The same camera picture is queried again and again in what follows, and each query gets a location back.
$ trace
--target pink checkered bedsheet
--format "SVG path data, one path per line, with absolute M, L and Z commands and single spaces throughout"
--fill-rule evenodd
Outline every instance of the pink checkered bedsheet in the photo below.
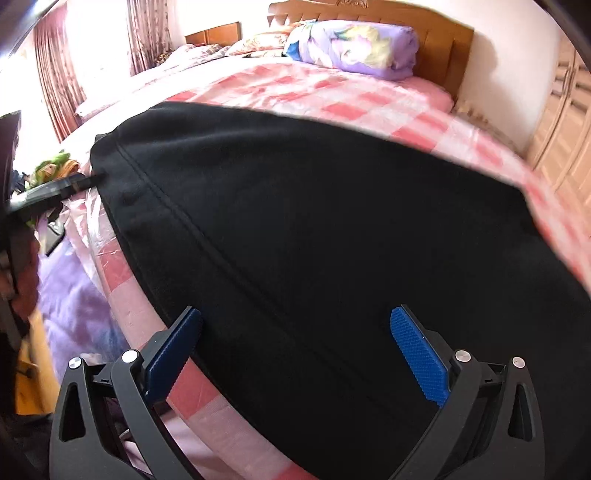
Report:
M 306 64 L 259 65 L 169 98 L 312 118 L 412 145 L 519 187 L 541 233 L 591 291 L 591 251 L 583 222 L 507 148 L 482 131 L 431 109 L 395 83 Z M 113 312 L 130 344 L 165 328 L 121 252 L 97 192 L 87 201 L 90 247 Z M 189 361 L 168 399 L 231 468 L 250 480 L 313 477 L 292 463 L 228 404 Z

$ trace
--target wall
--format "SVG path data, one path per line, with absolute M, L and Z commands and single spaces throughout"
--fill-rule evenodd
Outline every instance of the wall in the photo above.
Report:
M 168 0 L 182 35 L 241 21 L 263 31 L 272 0 Z M 533 0 L 407 0 L 476 31 L 460 97 L 474 104 L 520 149 L 544 108 L 558 55 L 558 27 Z

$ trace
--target cabinet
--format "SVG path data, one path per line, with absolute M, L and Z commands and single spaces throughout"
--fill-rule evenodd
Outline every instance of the cabinet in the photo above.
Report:
M 591 74 L 566 36 L 526 160 L 591 227 Z

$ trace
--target purple blanket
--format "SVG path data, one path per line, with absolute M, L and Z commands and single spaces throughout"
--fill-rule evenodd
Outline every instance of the purple blanket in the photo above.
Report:
M 413 74 L 418 47 L 411 27 L 327 20 L 296 28 L 283 53 L 322 67 L 402 80 Z
M 58 381 L 72 357 L 99 353 L 110 362 L 129 348 L 105 296 L 88 278 L 67 238 L 49 257 L 41 257 L 39 276 L 37 307 Z

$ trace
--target black pants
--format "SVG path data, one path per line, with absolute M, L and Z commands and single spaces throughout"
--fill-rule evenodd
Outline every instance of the black pants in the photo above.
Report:
M 406 303 L 452 348 L 525 358 L 548 478 L 589 472 L 591 302 L 519 190 L 346 129 L 185 103 L 128 120 L 91 162 L 157 312 L 202 311 L 195 361 L 306 470 L 386 479 L 433 418 L 388 328 Z

